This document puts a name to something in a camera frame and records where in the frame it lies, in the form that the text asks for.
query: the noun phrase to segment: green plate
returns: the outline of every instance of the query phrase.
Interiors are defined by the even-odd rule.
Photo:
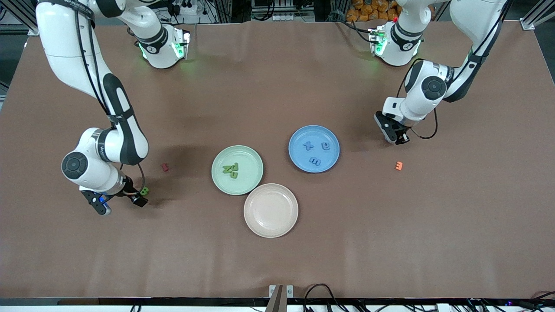
[[[212,163],[212,180],[224,193],[243,195],[262,180],[264,165],[250,147],[234,145],[222,150]]]

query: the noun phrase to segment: blue plate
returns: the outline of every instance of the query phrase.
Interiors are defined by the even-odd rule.
[[[339,141],[335,134],[320,125],[307,125],[289,140],[289,157],[301,170],[324,172],[339,158]]]

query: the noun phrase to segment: tabletop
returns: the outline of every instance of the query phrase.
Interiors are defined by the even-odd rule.
[[[60,163],[85,129],[109,123],[29,39],[0,113],[0,296],[255,297],[278,283],[328,283],[336,296],[358,298],[555,289],[555,88],[533,32],[506,22],[466,97],[438,106],[437,135],[394,146],[372,115],[408,66],[372,58],[354,31],[298,22],[184,28],[189,59],[162,70],[124,27],[96,28],[150,144],[142,162],[150,202],[115,198],[108,217]],[[460,66],[470,47],[447,22],[424,36],[418,56],[437,63]],[[291,135],[309,124],[341,145],[327,172],[302,172],[287,154]],[[433,127],[427,118],[415,130]],[[261,155],[262,183],[295,194],[299,218],[288,234],[257,236],[243,217],[246,195],[213,184],[212,161],[236,144]],[[135,167],[124,171],[140,180]]]

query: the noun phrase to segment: white plate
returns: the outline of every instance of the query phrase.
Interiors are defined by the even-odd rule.
[[[269,183],[249,194],[243,213],[246,224],[254,233],[264,238],[276,238],[293,228],[299,216],[299,205],[288,188]]]

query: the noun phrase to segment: plate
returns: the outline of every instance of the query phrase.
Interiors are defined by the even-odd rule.
[[[289,157],[299,169],[310,173],[329,170],[339,158],[335,134],[320,125],[307,125],[289,140]]]
[[[299,205],[293,193],[280,184],[263,184],[246,198],[243,209],[248,227],[264,238],[285,235],[299,216]]]
[[[234,145],[222,150],[212,162],[212,180],[224,193],[243,195],[262,180],[264,165],[250,147]]]

